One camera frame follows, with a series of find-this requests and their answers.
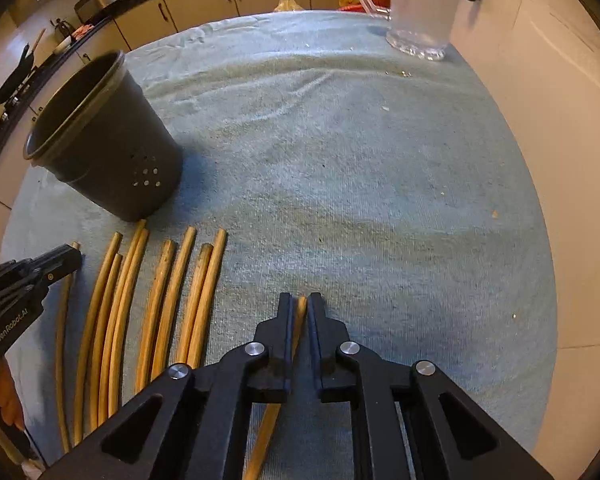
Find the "dark perforated utensil holder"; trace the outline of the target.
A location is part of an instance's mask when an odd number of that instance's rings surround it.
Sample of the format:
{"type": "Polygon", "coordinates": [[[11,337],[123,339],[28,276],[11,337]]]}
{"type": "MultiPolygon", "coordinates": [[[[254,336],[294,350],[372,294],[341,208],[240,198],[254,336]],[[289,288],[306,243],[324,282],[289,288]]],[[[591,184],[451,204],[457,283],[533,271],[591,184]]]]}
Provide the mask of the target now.
{"type": "Polygon", "coordinates": [[[23,158],[127,222],[158,210],[183,170],[182,149],[120,50],[94,58],[54,93],[23,158]]]}

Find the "light blue towel mat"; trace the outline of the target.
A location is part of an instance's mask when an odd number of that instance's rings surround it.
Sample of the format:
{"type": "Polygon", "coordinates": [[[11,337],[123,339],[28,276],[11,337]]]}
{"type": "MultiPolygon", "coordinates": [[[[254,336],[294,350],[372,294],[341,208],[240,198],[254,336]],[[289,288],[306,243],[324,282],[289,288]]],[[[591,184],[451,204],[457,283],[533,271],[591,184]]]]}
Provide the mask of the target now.
{"type": "MultiPolygon", "coordinates": [[[[125,63],[183,170],[147,217],[121,408],[137,395],[163,243],[189,226],[214,243],[224,229],[200,367],[252,341],[284,292],[317,292],[353,341],[387,361],[433,362],[531,454],[556,354],[550,244],[513,133],[458,52],[421,61],[367,16],[291,12],[195,27],[125,63]]],[[[55,405],[58,298],[7,356],[47,469],[73,450],[55,405]]],[[[291,367],[265,478],[357,479],[349,405],[317,396],[308,314],[291,367]]]]}

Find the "black frying pan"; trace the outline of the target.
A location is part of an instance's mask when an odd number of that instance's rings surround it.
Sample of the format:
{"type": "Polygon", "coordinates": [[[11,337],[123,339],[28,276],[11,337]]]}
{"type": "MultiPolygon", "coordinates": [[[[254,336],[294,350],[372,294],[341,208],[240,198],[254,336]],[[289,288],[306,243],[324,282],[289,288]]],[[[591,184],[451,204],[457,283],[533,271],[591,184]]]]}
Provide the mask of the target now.
{"type": "Polygon", "coordinates": [[[26,44],[20,55],[20,60],[16,68],[3,82],[0,88],[0,105],[6,103],[12,95],[18,90],[20,84],[27,79],[31,73],[34,61],[34,54],[26,44]]]}

